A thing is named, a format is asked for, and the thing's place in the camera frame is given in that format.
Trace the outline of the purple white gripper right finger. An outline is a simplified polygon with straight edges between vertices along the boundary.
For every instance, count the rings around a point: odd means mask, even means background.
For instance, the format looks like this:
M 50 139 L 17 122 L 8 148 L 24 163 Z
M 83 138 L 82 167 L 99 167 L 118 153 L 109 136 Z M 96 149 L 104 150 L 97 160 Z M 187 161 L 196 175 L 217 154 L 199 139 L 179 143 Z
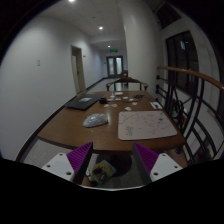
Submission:
M 144 185 L 182 169 L 167 153 L 157 154 L 138 143 L 133 144 L 132 153 Z

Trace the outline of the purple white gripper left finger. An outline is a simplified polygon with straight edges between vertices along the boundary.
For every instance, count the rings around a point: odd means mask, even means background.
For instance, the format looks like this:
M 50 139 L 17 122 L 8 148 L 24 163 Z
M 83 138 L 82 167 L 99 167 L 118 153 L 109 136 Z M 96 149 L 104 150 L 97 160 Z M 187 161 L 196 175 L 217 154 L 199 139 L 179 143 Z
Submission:
M 42 169 L 80 185 L 93 151 L 93 143 L 84 144 L 68 154 L 58 153 Z

